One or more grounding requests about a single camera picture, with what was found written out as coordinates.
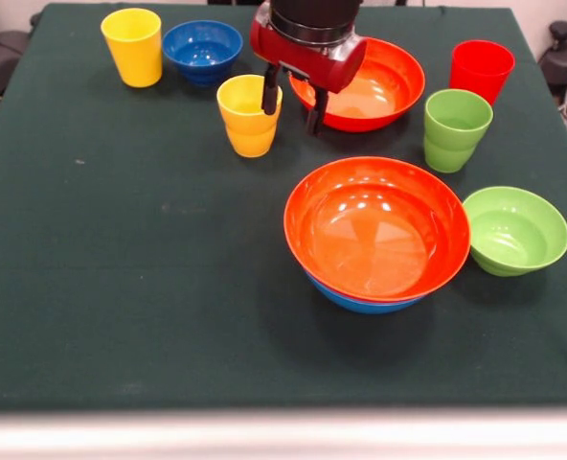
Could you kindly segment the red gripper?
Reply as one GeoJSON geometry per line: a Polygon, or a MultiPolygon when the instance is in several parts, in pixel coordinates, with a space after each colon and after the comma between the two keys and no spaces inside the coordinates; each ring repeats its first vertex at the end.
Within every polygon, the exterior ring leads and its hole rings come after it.
{"type": "Polygon", "coordinates": [[[367,50],[367,38],[355,32],[359,1],[264,1],[250,29],[254,53],[269,62],[263,77],[261,109],[277,109],[280,67],[313,86],[315,104],[307,112],[306,131],[317,135],[329,92],[348,86],[367,50]]]}

